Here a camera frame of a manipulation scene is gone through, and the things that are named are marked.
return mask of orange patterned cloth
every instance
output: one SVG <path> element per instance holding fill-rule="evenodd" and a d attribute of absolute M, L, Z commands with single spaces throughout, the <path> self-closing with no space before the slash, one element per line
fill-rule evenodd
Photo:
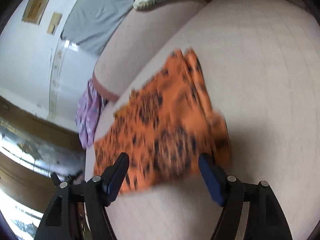
<path fill-rule="evenodd" d="M 163 69 L 117 111 L 94 149 L 95 175 L 113 165 L 121 152 L 129 155 L 122 193 L 198 173 L 202 152 L 227 166 L 231 151 L 226 123 L 212 109 L 194 51 L 185 56 L 174 51 Z"/>

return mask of wooden frame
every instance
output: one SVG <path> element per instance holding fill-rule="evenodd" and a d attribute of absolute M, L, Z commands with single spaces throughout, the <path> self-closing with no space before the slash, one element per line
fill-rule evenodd
<path fill-rule="evenodd" d="M 29 0 L 22 21 L 39 25 L 49 0 Z"/>

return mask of purple garment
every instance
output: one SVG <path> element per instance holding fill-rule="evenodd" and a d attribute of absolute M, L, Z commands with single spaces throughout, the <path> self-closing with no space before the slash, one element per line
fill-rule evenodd
<path fill-rule="evenodd" d="M 106 100 L 95 90 L 93 81 L 88 81 L 87 89 L 78 101 L 76 124 L 82 147 L 86 149 L 93 144 L 99 116 L 106 105 Z"/>

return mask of metal screw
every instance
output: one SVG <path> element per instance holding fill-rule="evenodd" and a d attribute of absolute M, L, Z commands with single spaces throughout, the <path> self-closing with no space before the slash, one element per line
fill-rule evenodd
<path fill-rule="evenodd" d="M 92 181 L 93 182 L 98 182 L 98 181 L 100 181 L 101 180 L 101 177 L 100 176 L 94 176 L 93 178 L 92 178 Z"/>
<path fill-rule="evenodd" d="M 269 183 L 268 183 L 267 181 L 263 180 L 263 181 L 261 181 L 261 185 L 262 185 L 263 187 L 268 187 L 268 186 L 269 186 Z"/>
<path fill-rule="evenodd" d="M 235 176 L 228 176 L 228 180 L 231 182 L 235 182 L 237 179 Z"/>
<path fill-rule="evenodd" d="M 68 186 L 68 183 L 67 182 L 62 182 L 60 183 L 60 188 L 65 188 Z"/>

